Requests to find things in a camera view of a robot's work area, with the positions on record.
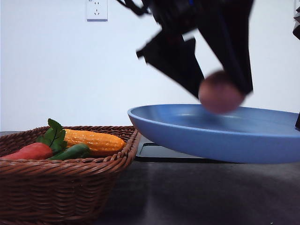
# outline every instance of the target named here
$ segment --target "blue bowl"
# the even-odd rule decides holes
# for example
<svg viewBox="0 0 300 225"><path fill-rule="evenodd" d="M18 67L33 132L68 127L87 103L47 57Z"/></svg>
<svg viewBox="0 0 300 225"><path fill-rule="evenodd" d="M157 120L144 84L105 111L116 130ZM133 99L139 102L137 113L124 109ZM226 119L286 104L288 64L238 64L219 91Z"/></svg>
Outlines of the blue bowl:
<svg viewBox="0 0 300 225"><path fill-rule="evenodd" d="M239 107L223 115L202 105L146 105L128 111L136 129L156 144L189 155L236 163L300 161L298 115Z"/></svg>

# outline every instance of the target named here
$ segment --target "wicker basket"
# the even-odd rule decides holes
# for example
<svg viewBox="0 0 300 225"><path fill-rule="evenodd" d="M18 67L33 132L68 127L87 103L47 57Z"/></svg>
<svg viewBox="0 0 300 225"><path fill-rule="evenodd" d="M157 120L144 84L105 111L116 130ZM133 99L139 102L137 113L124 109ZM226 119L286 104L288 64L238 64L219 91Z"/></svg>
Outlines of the wicker basket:
<svg viewBox="0 0 300 225"><path fill-rule="evenodd" d="M48 128L1 137L0 156ZM113 134L126 146L105 158L0 161L0 224L88 224L99 216L118 175L134 160L140 136L133 126L65 128Z"/></svg>

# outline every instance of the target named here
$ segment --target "dark table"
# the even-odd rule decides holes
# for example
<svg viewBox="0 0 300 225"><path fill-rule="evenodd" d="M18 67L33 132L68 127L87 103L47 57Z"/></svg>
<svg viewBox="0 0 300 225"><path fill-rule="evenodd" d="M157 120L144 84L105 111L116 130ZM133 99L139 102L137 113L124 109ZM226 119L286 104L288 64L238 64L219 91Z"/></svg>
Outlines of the dark table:
<svg viewBox="0 0 300 225"><path fill-rule="evenodd" d="M134 161L94 224L300 225L300 163Z"/></svg>

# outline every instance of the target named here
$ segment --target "wall outlet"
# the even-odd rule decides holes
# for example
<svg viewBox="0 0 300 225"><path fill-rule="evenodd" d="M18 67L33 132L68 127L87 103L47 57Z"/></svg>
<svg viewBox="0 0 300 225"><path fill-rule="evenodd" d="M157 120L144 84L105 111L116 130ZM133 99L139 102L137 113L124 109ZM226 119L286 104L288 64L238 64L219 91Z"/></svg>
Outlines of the wall outlet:
<svg viewBox="0 0 300 225"><path fill-rule="evenodd" d="M107 21L107 0L86 0L86 19L88 21Z"/></svg>

